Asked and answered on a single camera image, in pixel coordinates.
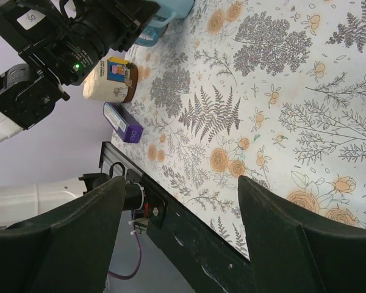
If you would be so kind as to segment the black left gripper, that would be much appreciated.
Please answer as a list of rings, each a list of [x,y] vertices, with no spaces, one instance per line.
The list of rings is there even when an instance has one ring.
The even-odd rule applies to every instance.
[[[35,71],[81,85],[110,50],[126,51],[160,10],[153,1],[0,1],[0,36]]]

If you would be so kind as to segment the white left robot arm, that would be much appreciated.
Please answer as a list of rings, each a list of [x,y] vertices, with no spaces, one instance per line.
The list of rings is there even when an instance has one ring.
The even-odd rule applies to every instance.
[[[129,49],[159,11],[153,1],[0,1],[0,36],[22,63],[0,74],[0,143],[68,100],[110,50]]]

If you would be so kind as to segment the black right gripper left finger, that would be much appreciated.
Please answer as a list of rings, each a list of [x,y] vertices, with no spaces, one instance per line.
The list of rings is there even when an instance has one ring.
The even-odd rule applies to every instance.
[[[0,224],[0,292],[102,292],[125,194],[116,176],[46,213]]]

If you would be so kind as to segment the blue mug yellow inside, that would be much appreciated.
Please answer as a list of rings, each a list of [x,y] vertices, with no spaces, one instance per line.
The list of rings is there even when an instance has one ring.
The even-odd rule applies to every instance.
[[[155,2],[160,5],[160,9],[136,39],[136,45],[154,46],[167,26],[174,20],[184,19],[194,5],[194,0],[160,0]]]

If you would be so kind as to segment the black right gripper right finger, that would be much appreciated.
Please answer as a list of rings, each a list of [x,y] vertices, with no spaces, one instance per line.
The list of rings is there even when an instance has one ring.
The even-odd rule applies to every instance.
[[[366,292],[366,230],[329,220],[247,176],[238,198],[257,292]]]

